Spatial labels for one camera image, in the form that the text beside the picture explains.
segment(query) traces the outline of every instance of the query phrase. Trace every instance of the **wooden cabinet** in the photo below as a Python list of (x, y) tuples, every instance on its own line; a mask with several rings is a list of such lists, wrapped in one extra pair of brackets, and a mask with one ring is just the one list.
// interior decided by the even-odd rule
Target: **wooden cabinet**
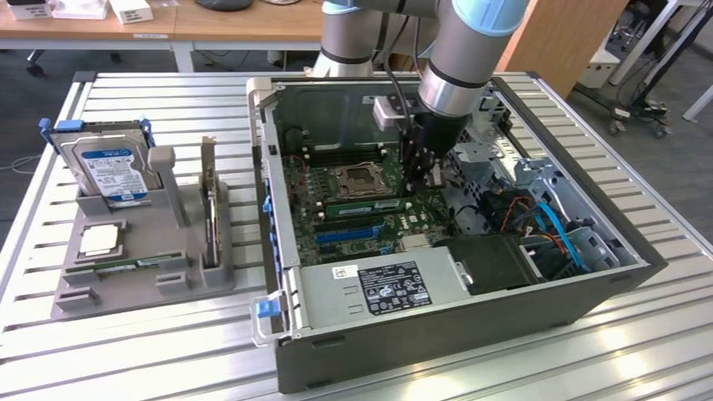
[(628, 0), (531, 0), (499, 71), (535, 71), (563, 98), (588, 67)]

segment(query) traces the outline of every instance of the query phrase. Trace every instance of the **wooden table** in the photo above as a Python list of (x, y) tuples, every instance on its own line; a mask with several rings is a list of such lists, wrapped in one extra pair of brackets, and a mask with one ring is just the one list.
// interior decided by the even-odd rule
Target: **wooden table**
[(217, 13), (183, 0), (173, 52), (179, 71), (193, 72), (195, 50), (319, 50), (323, 0), (276, 6), (255, 0), (247, 10)]
[(104, 20), (16, 21), (0, 1), (0, 48), (45, 50), (169, 50), (177, 70), (193, 72), (195, 50), (319, 50), (323, 0), (275, 6), (255, 0), (236, 13), (201, 8), (193, 0), (153, 8), (152, 21), (121, 25), (113, 12)]

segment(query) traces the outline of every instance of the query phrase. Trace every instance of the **white box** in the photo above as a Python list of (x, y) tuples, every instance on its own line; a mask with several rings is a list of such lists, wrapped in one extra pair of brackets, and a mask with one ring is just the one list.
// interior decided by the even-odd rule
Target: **white box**
[(610, 52), (600, 49), (597, 53), (594, 53), (594, 56), (589, 61), (588, 69), (580, 77), (580, 84), (591, 89), (601, 88), (620, 62), (620, 59)]
[(31, 4), (27, 6), (11, 6), (12, 17), (15, 19), (52, 18), (52, 9), (49, 4)]
[(59, 0), (52, 17), (61, 19), (104, 19), (109, 12), (108, 0)]
[(109, 0), (113, 13), (121, 23), (140, 23), (153, 19), (152, 8), (145, 0)]

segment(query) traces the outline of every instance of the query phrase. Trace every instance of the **motherboard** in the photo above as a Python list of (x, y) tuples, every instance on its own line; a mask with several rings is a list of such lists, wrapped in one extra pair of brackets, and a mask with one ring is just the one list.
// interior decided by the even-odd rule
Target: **motherboard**
[(396, 145), (283, 157), (304, 266), (433, 246), (459, 228), (440, 190), (399, 197)]

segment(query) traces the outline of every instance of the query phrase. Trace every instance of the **cpu socket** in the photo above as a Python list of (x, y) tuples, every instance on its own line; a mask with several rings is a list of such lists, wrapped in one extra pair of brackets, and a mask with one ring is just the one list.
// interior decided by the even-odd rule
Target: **cpu socket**
[(383, 169), (373, 163), (339, 167), (332, 170), (332, 174), (343, 198), (355, 199), (391, 193), (391, 188), (384, 182)]

